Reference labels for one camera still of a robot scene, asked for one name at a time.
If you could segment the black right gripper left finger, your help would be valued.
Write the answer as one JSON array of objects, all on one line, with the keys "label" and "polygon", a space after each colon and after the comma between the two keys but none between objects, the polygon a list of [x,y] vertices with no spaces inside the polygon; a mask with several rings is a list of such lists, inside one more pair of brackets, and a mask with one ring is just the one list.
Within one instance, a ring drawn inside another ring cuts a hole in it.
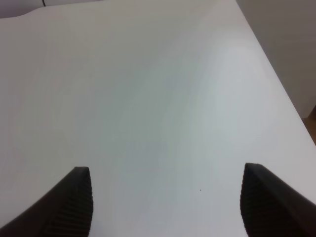
[{"label": "black right gripper left finger", "polygon": [[1,227],[2,237],[87,237],[93,195],[88,167],[75,167],[31,207]]}]

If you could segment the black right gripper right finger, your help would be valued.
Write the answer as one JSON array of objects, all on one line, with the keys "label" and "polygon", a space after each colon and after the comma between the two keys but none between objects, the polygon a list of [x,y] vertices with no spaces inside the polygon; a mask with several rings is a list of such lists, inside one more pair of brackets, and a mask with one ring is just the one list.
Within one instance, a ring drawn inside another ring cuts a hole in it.
[{"label": "black right gripper right finger", "polygon": [[244,166],[240,213],[250,237],[316,235],[316,205],[261,164]]}]

